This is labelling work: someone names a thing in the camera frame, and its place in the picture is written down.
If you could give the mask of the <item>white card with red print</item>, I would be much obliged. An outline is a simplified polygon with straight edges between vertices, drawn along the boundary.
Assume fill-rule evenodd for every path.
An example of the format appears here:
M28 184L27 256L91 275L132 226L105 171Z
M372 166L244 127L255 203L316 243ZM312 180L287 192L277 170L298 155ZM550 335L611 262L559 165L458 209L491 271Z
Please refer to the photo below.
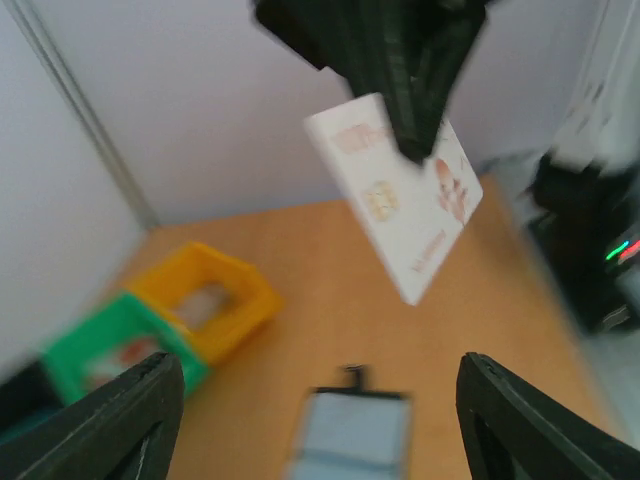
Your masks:
M305 129L402 300L417 305L483 198L451 123L417 165L369 94L308 117Z

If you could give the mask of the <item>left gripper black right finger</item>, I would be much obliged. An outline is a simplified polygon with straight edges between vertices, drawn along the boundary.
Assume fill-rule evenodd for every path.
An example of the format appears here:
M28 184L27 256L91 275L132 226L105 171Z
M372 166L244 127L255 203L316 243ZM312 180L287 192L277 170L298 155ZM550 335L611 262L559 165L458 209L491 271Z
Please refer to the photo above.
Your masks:
M474 479L637 479L639 451L487 355L460 360L456 410Z

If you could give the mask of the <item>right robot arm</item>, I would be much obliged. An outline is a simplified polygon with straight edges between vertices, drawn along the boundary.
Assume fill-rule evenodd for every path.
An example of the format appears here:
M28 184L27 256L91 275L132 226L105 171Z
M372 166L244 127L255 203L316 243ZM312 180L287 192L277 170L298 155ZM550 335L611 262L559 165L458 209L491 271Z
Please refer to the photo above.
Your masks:
M484 27L485 1L359 1L371 90L409 166L431 164L437 122ZM639 262L639 5L604 3L579 80L525 188L542 218L530 230L590 331L638 319L621 280Z

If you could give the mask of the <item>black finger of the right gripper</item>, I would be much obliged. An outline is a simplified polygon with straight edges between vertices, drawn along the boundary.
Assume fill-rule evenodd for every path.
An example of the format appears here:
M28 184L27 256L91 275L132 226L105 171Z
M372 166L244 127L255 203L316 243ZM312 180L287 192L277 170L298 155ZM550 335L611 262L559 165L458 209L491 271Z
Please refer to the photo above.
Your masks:
M384 100L398 150L409 160L425 157L411 106L408 55L399 1L348 1L348 58L354 93L378 93Z
M486 18L484 1L429 1L420 13L414 107L422 158L432 153L449 95Z

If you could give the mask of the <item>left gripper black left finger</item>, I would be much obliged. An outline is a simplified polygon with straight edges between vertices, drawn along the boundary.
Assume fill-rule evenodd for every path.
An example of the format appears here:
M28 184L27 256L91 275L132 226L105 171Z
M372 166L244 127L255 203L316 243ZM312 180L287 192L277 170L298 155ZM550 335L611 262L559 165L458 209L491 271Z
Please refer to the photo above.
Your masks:
M3 479L165 479L184 410L177 355L157 352L1 445Z

